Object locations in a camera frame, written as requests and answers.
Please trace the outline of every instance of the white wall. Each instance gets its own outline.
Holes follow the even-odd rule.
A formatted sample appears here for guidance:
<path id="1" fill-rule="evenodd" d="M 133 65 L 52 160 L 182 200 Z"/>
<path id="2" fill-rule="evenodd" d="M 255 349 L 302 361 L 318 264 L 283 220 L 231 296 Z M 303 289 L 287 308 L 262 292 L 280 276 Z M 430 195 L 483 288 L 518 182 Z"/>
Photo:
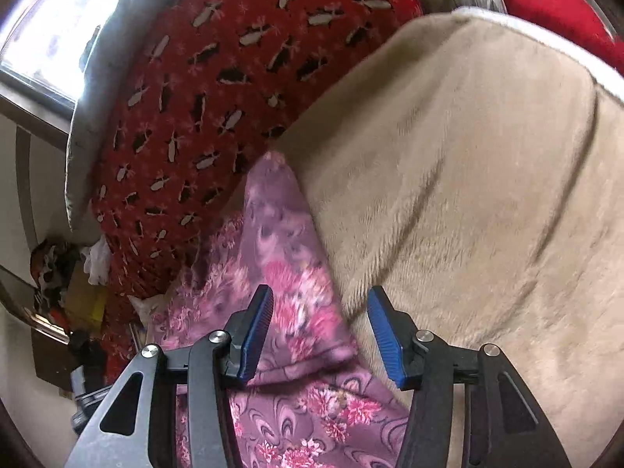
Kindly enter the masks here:
<path id="1" fill-rule="evenodd" d="M 0 306 L 0 397 L 46 468 L 62 468 L 74 444 L 74 403 L 35 375 L 30 328 Z"/>
<path id="2" fill-rule="evenodd" d="M 20 215 L 15 170 L 15 123 L 0 115 L 0 264 L 27 283 L 30 251 Z"/>

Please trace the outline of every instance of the pink flower print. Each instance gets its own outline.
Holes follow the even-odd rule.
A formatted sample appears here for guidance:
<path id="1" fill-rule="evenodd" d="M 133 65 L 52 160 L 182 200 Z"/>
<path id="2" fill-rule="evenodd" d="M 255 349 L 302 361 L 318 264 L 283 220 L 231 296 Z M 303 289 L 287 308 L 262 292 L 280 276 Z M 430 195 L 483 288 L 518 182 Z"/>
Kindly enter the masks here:
<path id="1" fill-rule="evenodd" d="M 186 327 L 186 319 L 188 318 L 189 313 L 190 309 L 184 307 L 172 312 L 169 317 L 169 325 L 171 326 L 171 329 L 173 331 L 182 331 Z"/>
<path id="2" fill-rule="evenodd" d="M 218 243 L 224 248 L 228 248 L 229 250 L 234 248 L 236 236 L 241 229 L 241 223 L 241 219 L 228 220 L 227 222 L 225 222 L 222 230 L 220 231 Z"/>
<path id="3" fill-rule="evenodd" d="M 263 443 L 256 445 L 256 450 L 258 451 L 258 454 L 264 457 L 267 464 L 271 464 L 273 461 L 280 461 L 282 459 L 278 454 L 278 448 L 275 445 L 271 445 L 266 440 L 264 440 Z"/>
<path id="4" fill-rule="evenodd" d="M 243 435 L 243 426 L 240 423 L 240 406 L 234 402 L 234 398 L 230 396 L 230 413 L 232 413 L 232 423 L 234 425 L 234 434 L 236 436 Z"/>
<path id="5" fill-rule="evenodd" d="M 221 262 L 216 262 L 210 266 L 210 274 L 208 275 L 207 284 L 211 287 L 218 287 L 223 279 L 225 266 Z"/>
<path id="6" fill-rule="evenodd" d="M 232 420 L 236 422 L 240 419 L 240 406 L 234 402 L 234 398 L 230 397 L 230 413 L 232 413 Z"/>
<path id="7" fill-rule="evenodd" d="M 360 384 L 355 378 L 347 380 L 344 384 L 342 384 L 342 388 L 347 392 L 351 392 L 352 394 L 360 393 Z"/>
<path id="8" fill-rule="evenodd" d="M 262 275 L 266 284 L 273 289 L 276 301 L 288 292 L 293 286 L 297 276 L 284 262 L 273 260 L 262 269 Z"/>
<path id="9" fill-rule="evenodd" d="M 277 151 L 267 151 L 264 154 L 263 159 L 272 160 L 279 165 L 286 165 L 286 158 L 284 158 L 283 154 Z"/>
<path id="10" fill-rule="evenodd" d="M 308 410 L 322 418 L 335 414 L 339 409 L 337 393 L 330 389 L 313 387 L 308 390 Z"/>
<path id="11" fill-rule="evenodd" d="M 301 450 L 305 450 L 308 455 L 312 457 L 317 457 L 319 454 L 323 453 L 321 444 L 319 442 L 315 442 L 311 438 L 310 440 L 301 440 Z"/>
<path id="12" fill-rule="evenodd" d="M 323 339 L 332 336 L 342 322 L 342 317 L 335 305 L 318 308 L 310 315 L 308 330 L 315 339 Z"/>
<path id="13" fill-rule="evenodd" d="M 286 339 L 286 346 L 290 350 L 290 361 L 298 362 L 308 359 L 314 353 L 316 340 L 311 336 L 295 336 Z"/>
<path id="14" fill-rule="evenodd" d="M 308 411 L 308 401 L 306 400 L 305 397 L 298 397 L 296 404 L 297 404 L 297 408 L 300 408 L 302 411 L 304 412 Z"/>
<path id="15" fill-rule="evenodd" d="M 245 185 L 245 204 L 243 206 L 243 209 L 247 211 L 249 202 L 251 202 L 252 200 L 256 200 L 257 198 L 260 197 L 261 194 L 262 194 L 262 190 L 257 184 L 247 183 Z"/>
<path id="16" fill-rule="evenodd" d="M 236 437 L 238 438 L 241 438 L 244 432 L 245 431 L 243 430 L 243 426 L 240 421 L 237 420 L 236 422 L 234 422 L 234 435 L 236 435 Z"/>
<path id="17" fill-rule="evenodd" d="M 288 449 L 282 456 L 282 468 L 313 468 L 316 463 L 307 450 Z"/>
<path id="18" fill-rule="evenodd" d="M 239 261 L 234 264 L 232 273 L 232 293 L 234 300 L 245 298 L 249 295 L 249 275 L 247 267 Z"/>
<path id="19" fill-rule="evenodd" d="M 375 412 L 381 410 L 381 406 L 376 401 L 370 399 L 361 399 L 355 396 L 349 396 L 347 407 L 342 410 L 340 416 L 348 425 L 370 424 L 370 420 Z"/>
<path id="20" fill-rule="evenodd" d="M 277 328 L 283 336 L 296 336 L 306 322 L 306 311 L 303 305 L 296 305 L 289 297 L 276 297 L 273 317 Z"/>
<path id="21" fill-rule="evenodd" d="M 193 298 L 195 309 L 193 310 L 192 316 L 194 323 L 200 323 L 202 320 L 208 319 L 214 312 L 214 304 L 213 301 L 210 300 L 209 294 L 202 290 L 201 292 L 196 293 Z"/>
<path id="22" fill-rule="evenodd" d="M 180 340 L 180 336 L 178 336 L 177 334 L 168 335 L 165 339 L 160 340 L 160 343 L 158 344 L 160 345 L 160 348 L 162 348 L 164 351 L 174 350 L 176 348 L 180 348 L 183 345 L 182 340 Z"/>
<path id="23" fill-rule="evenodd" d="M 180 460 L 182 466 L 190 466 L 191 464 L 191 453 L 188 450 L 188 440 L 186 438 L 180 438 L 177 441 L 177 451 L 178 451 L 178 459 Z"/>
<path id="24" fill-rule="evenodd" d="M 329 305 L 333 298 L 330 275 L 324 268 L 306 267 L 301 273 L 299 292 L 308 305 Z"/>
<path id="25" fill-rule="evenodd" d="M 330 438 L 334 439 L 339 444 L 343 444 L 346 439 L 347 433 L 347 425 L 344 422 L 338 422 L 335 419 L 325 419 L 323 420 L 323 429 L 325 433 Z"/>

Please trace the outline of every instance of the pink floral blanket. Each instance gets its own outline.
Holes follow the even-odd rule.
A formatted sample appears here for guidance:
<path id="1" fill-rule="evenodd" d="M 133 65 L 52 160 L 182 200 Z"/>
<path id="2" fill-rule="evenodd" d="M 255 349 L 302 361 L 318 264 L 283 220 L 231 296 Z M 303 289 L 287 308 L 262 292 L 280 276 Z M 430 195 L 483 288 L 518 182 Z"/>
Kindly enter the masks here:
<path id="1" fill-rule="evenodd" d="M 230 394 L 248 468 L 394 467 L 408 412 L 357 358 L 307 202 L 280 154 L 249 172 L 243 213 L 202 239 L 176 296 L 154 317 L 156 341 L 188 346 L 247 307 L 258 284 L 275 310 L 250 386 Z M 179 463 L 190 466 L 186 395 Z"/>

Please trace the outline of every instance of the screw head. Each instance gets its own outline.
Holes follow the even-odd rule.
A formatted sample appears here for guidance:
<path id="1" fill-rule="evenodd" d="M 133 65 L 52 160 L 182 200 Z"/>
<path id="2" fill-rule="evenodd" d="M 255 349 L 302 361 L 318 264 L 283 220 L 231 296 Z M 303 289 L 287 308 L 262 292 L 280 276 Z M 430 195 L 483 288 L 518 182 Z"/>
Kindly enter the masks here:
<path id="1" fill-rule="evenodd" d="M 229 337 L 230 334 L 226 333 L 225 331 L 212 331 L 210 334 L 208 334 L 208 339 L 210 339 L 210 342 L 215 344 L 222 343 L 226 341 Z"/>
<path id="2" fill-rule="evenodd" d="M 146 359 L 151 359 L 158 355 L 158 345 L 145 345 L 141 350 L 141 355 Z"/>
<path id="3" fill-rule="evenodd" d="M 427 330 L 420 330 L 416 333 L 416 339 L 423 343 L 433 341 L 433 333 Z"/>
<path id="4" fill-rule="evenodd" d="M 486 353 L 486 356 L 496 357 L 500 354 L 500 348 L 498 348 L 496 345 L 493 345 L 492 343 L 488 343 L 487 345 L 483 346 L 483 352 Z"/>

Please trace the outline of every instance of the wall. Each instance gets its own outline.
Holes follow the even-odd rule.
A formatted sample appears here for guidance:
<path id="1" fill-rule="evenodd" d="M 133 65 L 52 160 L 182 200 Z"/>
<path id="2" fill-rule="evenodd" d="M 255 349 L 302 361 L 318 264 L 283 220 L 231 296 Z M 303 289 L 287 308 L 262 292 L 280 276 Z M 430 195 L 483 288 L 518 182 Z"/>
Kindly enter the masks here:
<path id="1" fill-rule="evenodd" d="M 30 251 L 20 214 L 15 167 L 15 123 L 0 115 L 0 264 L 27 283 Z"/>
<path id="2" fill-rule="evenodd" d="M 35 375 L 30 329 L 0 306 L 0 397 L 46 468 L 62 468 L 76 442 L 74 403 Z"/>
<path id="3" fill-rule="evenodd" d="M 9 313 L 18 315 L 27 321 L 27 314 L 24 308 L 32 311 L 34 288 L 16 276 L 0 267 L 0 297 L 2 304 Z"/>

